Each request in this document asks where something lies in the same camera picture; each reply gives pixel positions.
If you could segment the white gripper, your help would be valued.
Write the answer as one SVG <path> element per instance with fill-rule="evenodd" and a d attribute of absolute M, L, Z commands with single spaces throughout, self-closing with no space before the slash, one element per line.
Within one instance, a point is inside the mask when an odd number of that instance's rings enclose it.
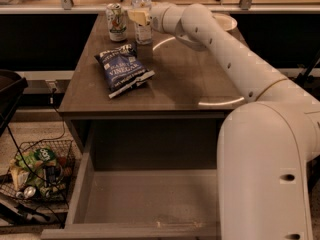
<path fill-rule="evenodd" d="M 163 34 L 179 36 L 183 33 L 181 17 L 185 8 L 179 7 L 172 3 L 156 3 L 149 11 L 143 8 L 130 9 L 128 17 L 131 21 L 147 26 L 150 24 L 152 28 Z"/>

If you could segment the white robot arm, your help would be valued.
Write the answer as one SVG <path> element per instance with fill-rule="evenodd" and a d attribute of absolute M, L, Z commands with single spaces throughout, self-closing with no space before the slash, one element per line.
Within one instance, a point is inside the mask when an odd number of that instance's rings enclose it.
<path fill-rule="evenodd" d="M 158 3 L 128 16 L 208 50 L 246 101 L 218 137 L 222 240 L 313 240 L 307 164 L 320 154 L 318 101 L 227 33 L 204 5 Z"/>

